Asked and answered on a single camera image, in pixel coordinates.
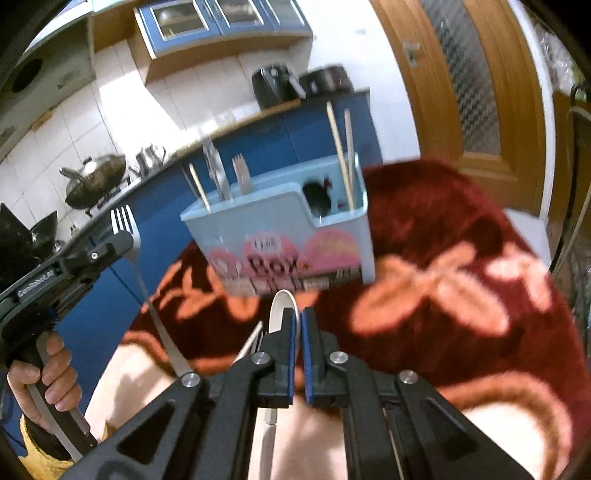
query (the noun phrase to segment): screw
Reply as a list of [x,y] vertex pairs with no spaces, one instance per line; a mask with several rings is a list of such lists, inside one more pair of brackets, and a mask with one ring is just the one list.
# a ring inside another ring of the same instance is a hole
[[418,382],[418,375],[416,372],[413,372],[412,370],[402,370],[398,377],[406,384],[413,384]]
[[271,360],[271,356],[267,352],[257,352],[252,354],[251,359],[255,365],[265,365]]
[[329,356],[329,359],[334,364],[341,365],[349,359],[349,355],[347,355],[345,352],[332,352]]
[[197,385],[199,385],[200,381],[201,381],[201,378],[199,378],[199,375],[194,374],[194,373],[184,374],[181,379],[181,382],[187,388],[196,387]]

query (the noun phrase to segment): silver fork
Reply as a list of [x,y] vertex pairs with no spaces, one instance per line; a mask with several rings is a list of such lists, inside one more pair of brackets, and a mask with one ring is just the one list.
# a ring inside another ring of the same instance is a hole
[[246,160],[242,154],[236,155],[232,159],[232,165],[236,172],[236,178],[238,179],[238,187],[240,187],[240,193],[247,195],[252,192],[252,180],[251,172],[248,170]]
[[144,296],[144,300],[148,304],[148,310],[150,311],[150,316],[152,317],[152,321],[154,322],[154,326],[158,331],[158,335],[160,336],[160,340],[164,345],[164,350],[168,355],[171,365],[174,368],[174,372],[179,376],[182,377],[184,374],[193,372],[193,369],[189,365],[187,359],[183,356],[183,354],[179,351],[178,347],[174,344],[172,338],[166,331],[162,320],[160,319],[160,315],[158,315],[158,311],[154,308],[154,305],[150,301],[150,294],[148,294],[148,289],[144,283],[144,279],[139,271],[138,267],[138,257],[139,252],[141,251],[142,240],[139,235],[138,226],[135,223],[134,214],[131,213],[131,208],[129,205],[121,207],[120,209],[113,209],[111,210],[111,225],[113,227],[113,233],[118,233],[119,231],[126,231],[131,234],[134,239],[133,247],[129,252],[125,254],[125,258],[131,263],[132,267],[135,271],[135,276],[139,284],[139,289]]

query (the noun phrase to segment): silver kettle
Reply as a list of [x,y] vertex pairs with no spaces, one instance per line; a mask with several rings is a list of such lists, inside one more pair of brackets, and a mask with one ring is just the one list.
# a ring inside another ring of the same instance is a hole
[[150,145],[142,148],[135,156],[139,168],[129,167],[129,169],[144,178],[153,171],[159,170],[164,165],[165,158],[166,149],[164,147]]

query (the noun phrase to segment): hand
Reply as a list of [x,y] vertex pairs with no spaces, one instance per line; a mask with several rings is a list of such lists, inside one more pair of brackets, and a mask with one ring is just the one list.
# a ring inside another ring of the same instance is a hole
[[49,387],[45,399],[50,405],[55,405],[58,411],[76,408],[82,398],[82,389],[76,383],[78,374],[70,366],[72,354],[64,348],[64,341],[55,332],[51,332],[47,339],[47,353],[51,358],[43,368],[43,372],[19,360],[12,362],[8,371],[8,384],[22,412],[29,420],[52,433],[50,426],[33,403],[27,385],[37,383],[41,377],[43,383]]

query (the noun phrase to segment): utensil holder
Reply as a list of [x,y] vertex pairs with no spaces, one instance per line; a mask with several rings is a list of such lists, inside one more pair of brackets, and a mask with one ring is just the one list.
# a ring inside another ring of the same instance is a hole
[[[303,185],[327,188],[330,213],[314,216]],[[368,223],[368,198],[355,156],[354,205],[348,209],[336,156],[281,168],[252,178],[252,193],[220,201],[207,194],[181,220],[230,295],[293,293],[375,280],[374,251]]]

